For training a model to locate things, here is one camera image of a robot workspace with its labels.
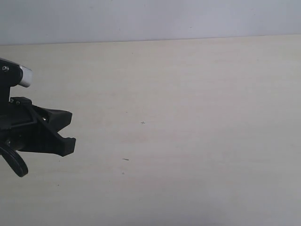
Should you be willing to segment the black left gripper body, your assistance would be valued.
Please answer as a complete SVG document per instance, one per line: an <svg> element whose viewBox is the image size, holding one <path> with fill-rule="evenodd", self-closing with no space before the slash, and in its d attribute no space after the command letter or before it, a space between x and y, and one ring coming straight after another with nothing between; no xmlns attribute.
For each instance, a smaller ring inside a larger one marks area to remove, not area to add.
<svg viewBox="0 0 301 226"><path fill-rule="evenodd" d="M20 151L24 148L30 138L30 132L37 124L36 117L26 107L26 105L31 107L32 102L24 97L11 97L11 88L0 87L0 149L2 151Z"/></svg>

